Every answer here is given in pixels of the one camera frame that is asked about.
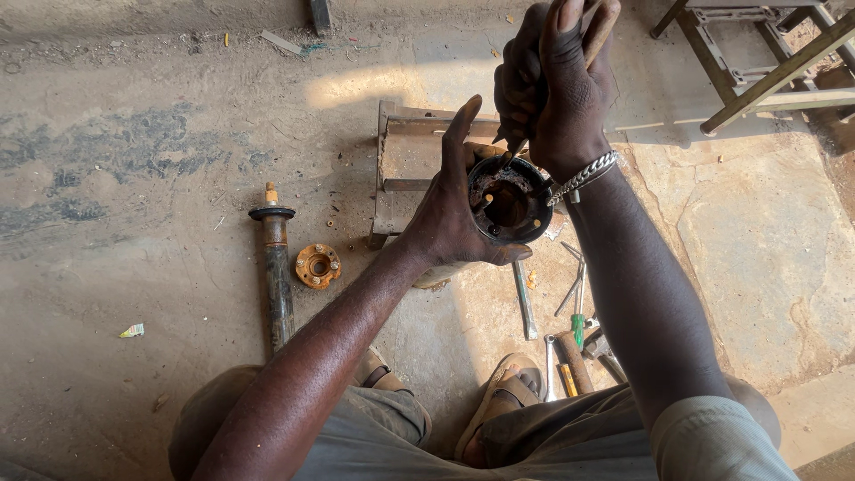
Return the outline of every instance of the bracelet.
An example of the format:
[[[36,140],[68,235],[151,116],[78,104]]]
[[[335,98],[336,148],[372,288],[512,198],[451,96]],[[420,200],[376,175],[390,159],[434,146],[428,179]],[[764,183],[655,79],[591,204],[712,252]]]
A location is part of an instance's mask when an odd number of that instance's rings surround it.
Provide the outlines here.
[[[552,197],[546,201],[546,205],[552,207],[558,202],[561,202],[561,198],[566,193],[570,194],[571,204],[579,204],[579,189],[602,177],[603,174],[608,172],[609,169],[615,165],[620,156],[621,154],[617,151],[610,151],[598,157],[597,160],[588,164],[586,168],[582,169],[578,174],[574,175],[573,178],[567,181],[566,184],[562,185],[552,195]]]

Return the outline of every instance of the pants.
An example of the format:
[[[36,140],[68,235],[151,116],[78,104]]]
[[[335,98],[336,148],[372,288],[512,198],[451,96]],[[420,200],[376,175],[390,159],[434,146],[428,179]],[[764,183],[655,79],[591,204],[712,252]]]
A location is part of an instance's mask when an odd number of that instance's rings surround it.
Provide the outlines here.
[[[234,367],[184,405],[168,450],[176,481],[190,479],[261,369]],[[658,480],[627,384],[497,416],[484,423],[481,435],[490,469],[442,460],[415,446],[426,432],[412,395],[348,386],[293,479]]]

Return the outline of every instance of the dirty floor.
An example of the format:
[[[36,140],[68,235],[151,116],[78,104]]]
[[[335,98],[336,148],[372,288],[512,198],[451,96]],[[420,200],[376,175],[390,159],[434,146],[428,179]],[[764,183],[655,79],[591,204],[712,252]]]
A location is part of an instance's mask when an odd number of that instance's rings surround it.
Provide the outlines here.
[[[619,20],[608,135],[701,294],[722,367],[769,397],[800,466],[855,441],[855,231],[800,113],[701,135],[720,102],[676,27],[646,35],[656,5]],[[374,256],[378,102],[456,110],[481,93],[493,111],[492,50],[523,13],[354,21],[306,58],[249,33],[229,47],[219,33],[0,47],[0,457],[66,480],[170,479],[183,402],[267,356],[246,215],[264,182],[297,210],[292,256],[322,242],[342,258],[328,290],[294,280],[304,323]],[[733,35],[737,53],[762,47]],[[543,334],[569,325],[572,306],[552,316],[576,269],[567,221],[526,262]],[[117,337],[132,324],[144,336]],[[486,264],[411,289],[375,345],[432,414],[427,449],[443,456],[505,354],[545,364],[543,342],[522,336],[510,267]]]

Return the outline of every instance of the forearm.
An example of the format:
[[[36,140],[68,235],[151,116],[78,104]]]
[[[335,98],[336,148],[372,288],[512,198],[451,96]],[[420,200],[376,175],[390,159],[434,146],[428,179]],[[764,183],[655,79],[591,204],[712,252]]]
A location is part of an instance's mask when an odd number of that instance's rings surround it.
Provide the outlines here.
[[[567,205],[594,304],[647,429],[680,399],[732,397],[700,300],[620,170],[583,187],[581,196]]]
[[[229,414],[193,479],[289,479],[333,410],[357,361],[429,267],[402,240],[324,307],[265,366]]]

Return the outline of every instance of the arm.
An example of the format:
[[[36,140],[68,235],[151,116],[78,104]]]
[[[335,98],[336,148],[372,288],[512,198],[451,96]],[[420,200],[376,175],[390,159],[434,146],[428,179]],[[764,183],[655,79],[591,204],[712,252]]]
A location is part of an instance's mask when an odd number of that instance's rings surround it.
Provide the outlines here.
[[[194,481],[290,479],[345,391],[369,343],[412,283],[434,265],[531,255],[481,235],[469,210],[463,139],[481,97],[464,105],[442,139],[442,169],[407,229],[265,366],[229,413]]]
[[[610,40],[585,70],[581,7],[581,0],[556,0],[549,8],[529,9],[510,58],[497,73],[503,125],[518,123],[516,129],[529,138],[532,161],[558,185],[611,150],[603,135],[613,99]],[[529,104],[523,103],[526,96]],[[680,399],[733,399],[698,296],[621,171],[611,169],[580,195],[579,204],[566,205],[585,253],[600,323],[627,373],[645,427],[650,430]]]

